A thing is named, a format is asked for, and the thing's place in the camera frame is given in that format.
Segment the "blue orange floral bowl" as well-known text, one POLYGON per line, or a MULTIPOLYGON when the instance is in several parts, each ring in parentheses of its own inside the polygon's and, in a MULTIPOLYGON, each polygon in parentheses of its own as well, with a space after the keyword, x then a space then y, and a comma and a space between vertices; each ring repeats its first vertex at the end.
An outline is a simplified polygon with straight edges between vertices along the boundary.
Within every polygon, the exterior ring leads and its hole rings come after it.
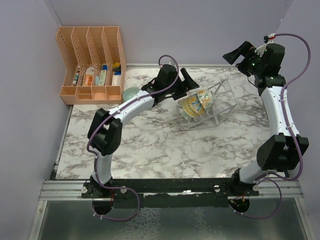
POLYGON ((205 109, 202 106, 197 94, 189 96, 187 98, 187 103, 190 106, 190 108, 198 115, 202 115, 205 112, 205 109))

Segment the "yellow flower bowl back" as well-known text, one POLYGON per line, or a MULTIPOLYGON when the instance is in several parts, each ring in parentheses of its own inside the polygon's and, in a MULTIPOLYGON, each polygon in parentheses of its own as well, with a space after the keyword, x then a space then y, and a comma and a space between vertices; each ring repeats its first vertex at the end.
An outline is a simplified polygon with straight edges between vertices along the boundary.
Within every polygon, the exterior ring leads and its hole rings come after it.
POLYGON ((212 91, 202 89, 197 91, 197 97, 205 110, 211 109, 215 103, 215 97, 212 91))

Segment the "yellow flower bowl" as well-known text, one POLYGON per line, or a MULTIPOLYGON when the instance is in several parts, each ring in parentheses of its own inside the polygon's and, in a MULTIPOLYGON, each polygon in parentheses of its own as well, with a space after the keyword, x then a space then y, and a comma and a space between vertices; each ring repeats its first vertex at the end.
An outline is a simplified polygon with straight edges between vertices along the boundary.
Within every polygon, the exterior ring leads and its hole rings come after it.
POLYGON ((215 103, 215 97, 212 91, 202 89, 197 91, 197 97, 205 110, 211 109, 215 103))
POLYGON ((185 110, 183 109, 181 100, 178 101, 177 108, 178 108, 179 112, 181 113, 181 115, 183 116, 183 118, 184 118, 186 121, 190 121, 190 120, 193 119, 193 118, 190 117, 190 116, 185 112, 185 110))

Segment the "yellow dotted sun bowl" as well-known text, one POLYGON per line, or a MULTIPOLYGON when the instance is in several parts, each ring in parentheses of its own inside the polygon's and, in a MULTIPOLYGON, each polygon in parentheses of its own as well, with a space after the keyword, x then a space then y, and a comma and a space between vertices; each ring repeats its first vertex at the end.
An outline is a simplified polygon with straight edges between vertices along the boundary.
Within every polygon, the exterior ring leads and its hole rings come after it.
POLYGON ((188 104, 188 100, 187 98, 183 98, 181 100, 181 106, 182 109, 185 111, 185 113, 191 117, 191 118, 198 118, 200 115, 198 113, 196 113, 195 111, 192 110, 192 108, 189 106, 188 104))

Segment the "yellow flower bowl front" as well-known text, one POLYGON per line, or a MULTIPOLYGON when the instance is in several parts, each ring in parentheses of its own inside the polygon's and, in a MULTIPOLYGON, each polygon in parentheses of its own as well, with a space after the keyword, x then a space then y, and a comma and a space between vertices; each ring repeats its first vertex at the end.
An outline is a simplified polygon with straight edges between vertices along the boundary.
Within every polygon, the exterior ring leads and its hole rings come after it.
POLYGON ((190 120, 193 119, 193 118, 190 117, 190 116, 185 112, 185 110, 183 109, 181 100, 178 101, 177 108, 178 108, 179 112, 181 113, 181 115, 183 116, 183 118, 184 118, 186 121, 190 121, 190 120))

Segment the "light teal bowl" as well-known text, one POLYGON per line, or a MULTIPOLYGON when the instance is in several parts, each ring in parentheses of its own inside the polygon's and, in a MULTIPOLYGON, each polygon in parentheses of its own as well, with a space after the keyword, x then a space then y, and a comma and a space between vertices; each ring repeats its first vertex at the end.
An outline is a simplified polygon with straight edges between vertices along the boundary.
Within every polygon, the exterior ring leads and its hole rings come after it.
POLYGON ((126 101, 132 99, 139 91, 140 91, 140 89, 138 87, 129 87, 129 88, 125 89, 122 94, 123 101, 126 102, 126 101))

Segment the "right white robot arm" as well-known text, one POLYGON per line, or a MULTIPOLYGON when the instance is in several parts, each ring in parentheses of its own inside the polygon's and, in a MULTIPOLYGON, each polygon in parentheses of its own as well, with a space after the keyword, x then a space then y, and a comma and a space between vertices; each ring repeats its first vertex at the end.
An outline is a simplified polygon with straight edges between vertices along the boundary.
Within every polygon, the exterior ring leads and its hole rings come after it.
POLYGON ((285 78, 279 74, 285 55, 285 47, 272 41, 256 48, 245 41, 235 50, 223 55, 229 63, 247 77, 254 77, 254 85, 261 97, 270 127, 270 138, 256 154, 256 161, 237 170, 237 179, 230 182, 229 189, 240 196, 259 178, 268 174, 293 171, 309 147, 309 140, 302 137, 291 116, 285 78))

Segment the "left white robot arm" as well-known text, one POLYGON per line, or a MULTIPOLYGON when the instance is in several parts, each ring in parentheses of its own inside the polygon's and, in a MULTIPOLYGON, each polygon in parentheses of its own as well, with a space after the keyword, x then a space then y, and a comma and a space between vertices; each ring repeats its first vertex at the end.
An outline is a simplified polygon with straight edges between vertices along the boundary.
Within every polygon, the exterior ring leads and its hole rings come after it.
POLYGON ((103 198, 110 193, 108 182, 112 179, 112 156, 121 144, 123 127, 166 97, 178 100, 199 87, 185 68, 164 64, 157 76, 143 85, 130 100, 110 110, 100 108, 96 111, 87 134, 87 151, 95 155, 91 177, 97 196, 103 198))

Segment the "orange plastic file organizer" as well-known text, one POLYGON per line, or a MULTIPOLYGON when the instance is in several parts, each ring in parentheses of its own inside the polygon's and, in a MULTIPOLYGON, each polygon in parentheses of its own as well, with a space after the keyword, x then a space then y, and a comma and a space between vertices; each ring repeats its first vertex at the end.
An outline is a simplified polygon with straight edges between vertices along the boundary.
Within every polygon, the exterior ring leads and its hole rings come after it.
POLYGON ((66 75, 60 97, 67 105, 120 104, 127 62, 118 26, 63 26, 56 42, 66 75))

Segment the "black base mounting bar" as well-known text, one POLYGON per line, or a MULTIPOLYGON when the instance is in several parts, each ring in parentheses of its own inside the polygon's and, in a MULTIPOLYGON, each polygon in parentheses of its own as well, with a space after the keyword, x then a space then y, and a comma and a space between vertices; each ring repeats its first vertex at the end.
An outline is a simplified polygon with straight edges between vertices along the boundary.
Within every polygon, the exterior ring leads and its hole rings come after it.
POLYGON ((228 198, 258 196, 253 184, 232 178, 112 179, 106 188, 93 179, 83 184, 82 199, 115 208, 228 207, 228 198))

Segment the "aluminium frame rail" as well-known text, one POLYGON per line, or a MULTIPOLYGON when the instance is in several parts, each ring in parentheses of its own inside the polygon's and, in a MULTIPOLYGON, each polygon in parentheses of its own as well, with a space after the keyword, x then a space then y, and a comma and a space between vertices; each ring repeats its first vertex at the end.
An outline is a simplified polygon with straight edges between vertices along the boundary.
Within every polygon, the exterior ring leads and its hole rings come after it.
MULTIPOLYGON (((84 180, 45 180, 40 190, 40 201, 106 201, 106 197, 99 197, 85 192, 84 180)), ((284 181, 269 178, 258 185, 258 195, 244 195, 245 199, 275 199, 282 194, 283 198, 303 198, 304 193, 299 181, 284 181)))

